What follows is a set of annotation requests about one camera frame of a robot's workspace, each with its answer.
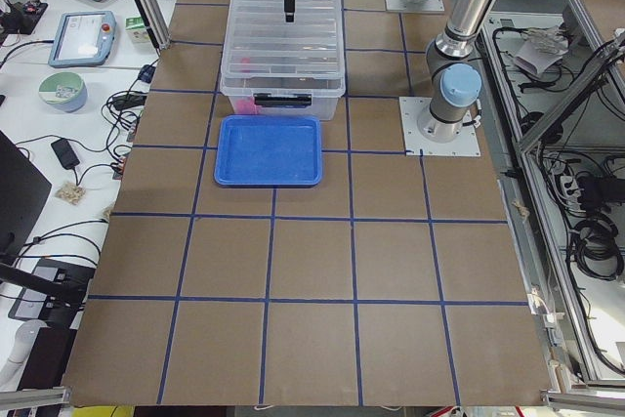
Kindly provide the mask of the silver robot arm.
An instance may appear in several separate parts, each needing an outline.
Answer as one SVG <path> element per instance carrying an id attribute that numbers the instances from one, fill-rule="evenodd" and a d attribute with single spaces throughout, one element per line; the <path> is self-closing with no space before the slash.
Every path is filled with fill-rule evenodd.
<path id="1" fill-rule="evenodd" d="M 456 0 L 445 29 L 431 43 L 427 62 L 435 89 L 429 107 L 417 119 L 428 140 L 446 144 L 460 133 L 465 113 L 479 96 L 481 78 L 464 64 L 494 0 Z"/>

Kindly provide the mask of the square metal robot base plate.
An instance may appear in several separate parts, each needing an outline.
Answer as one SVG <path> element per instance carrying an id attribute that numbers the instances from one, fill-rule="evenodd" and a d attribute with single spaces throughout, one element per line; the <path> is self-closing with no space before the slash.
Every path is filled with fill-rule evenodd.
<path id="1" fill-rule="evenodd" d="M 475 121 L 466 110 L 462 121 L 442 123 L 431 114 L 428 97 L 400 97 L 404 152 L 409 156 L 480 157 Z"/>

